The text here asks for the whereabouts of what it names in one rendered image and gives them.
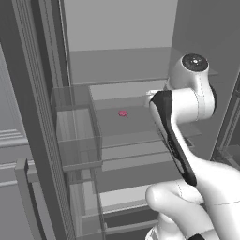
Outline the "grey fridge door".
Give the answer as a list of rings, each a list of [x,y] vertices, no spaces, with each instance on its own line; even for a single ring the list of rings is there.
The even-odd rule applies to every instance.
[[[56,240],[76,240],[31,0],[0,0],[0,42]]]
[[[211,159],[240,171],[240,71],[224,115]]]

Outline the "grey fridge drawer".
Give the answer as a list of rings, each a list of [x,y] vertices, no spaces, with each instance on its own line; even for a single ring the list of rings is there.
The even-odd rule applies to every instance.
[[[158,213],[145,200],[148,185],[129,187],[100,194],[106,234],[119,234],[152,228]]]

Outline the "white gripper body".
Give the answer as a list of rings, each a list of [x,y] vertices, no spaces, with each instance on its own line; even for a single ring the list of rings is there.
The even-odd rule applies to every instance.
[[[160,102],[160,95],[162,91],[161,90],[149,90],[145,94],[145,102],[144,106],[148,108],[150,106],[150,103],[153,102],[156,106],[159,105]]]

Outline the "grey fridge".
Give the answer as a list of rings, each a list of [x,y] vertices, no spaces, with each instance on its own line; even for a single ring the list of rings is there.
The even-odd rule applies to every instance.
[[[68,68],[71,51],[174,47],[204,57],[209,63],[208,81],[217,94],[216,110],[208,119],[178,127],[195,156],[213,161],[211,156],[240,71],[240,0],[63,0],[63,11]],[[169,77],[97,85],[71,84],[69,80],[68,86],[87,85],[93,103],[95,99],[141,96],[145,102],[145,94],[163,89]],[[158,127],[157,132],[161,141],[102,146],[102,164],[119,158],[171,154]],[[145,240],[152,228],[108,236]]]

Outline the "glass fridge shelf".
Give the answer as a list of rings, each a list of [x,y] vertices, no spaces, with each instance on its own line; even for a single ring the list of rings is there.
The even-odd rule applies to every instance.
[[[187,52],[174,47],[71,51],[71,84],[112,84],[165,80]]]
[[[94,106],[104,148],[161,141],[144,96],[95,99]],[[119,111],[127,111],[127,117]]]
[[[158,153],[104,161],[96,170],[99,192],[134,188],[181,177],[172,156]]]

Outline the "clear door bin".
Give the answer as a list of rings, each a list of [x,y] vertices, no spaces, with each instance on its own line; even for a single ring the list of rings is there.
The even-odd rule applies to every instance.
[[[90,169],[71,173],[68,182],[76,240],[106,240],[95,171]]]
[[[63,170],[100,167],[102,137],[90,88],[54,88],[51,105]]]

